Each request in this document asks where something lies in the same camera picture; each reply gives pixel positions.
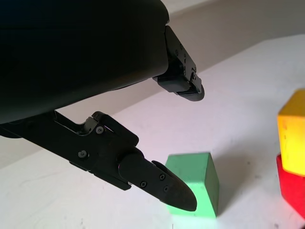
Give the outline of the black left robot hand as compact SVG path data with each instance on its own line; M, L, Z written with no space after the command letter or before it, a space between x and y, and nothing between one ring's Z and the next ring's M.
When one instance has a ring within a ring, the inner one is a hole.
M195 211L191 189L148 161L138 136L102 112L76 124L58 112L147 79L189 101L204 98L196 65L159 0L3 0L0 134L23 138L122 189Z

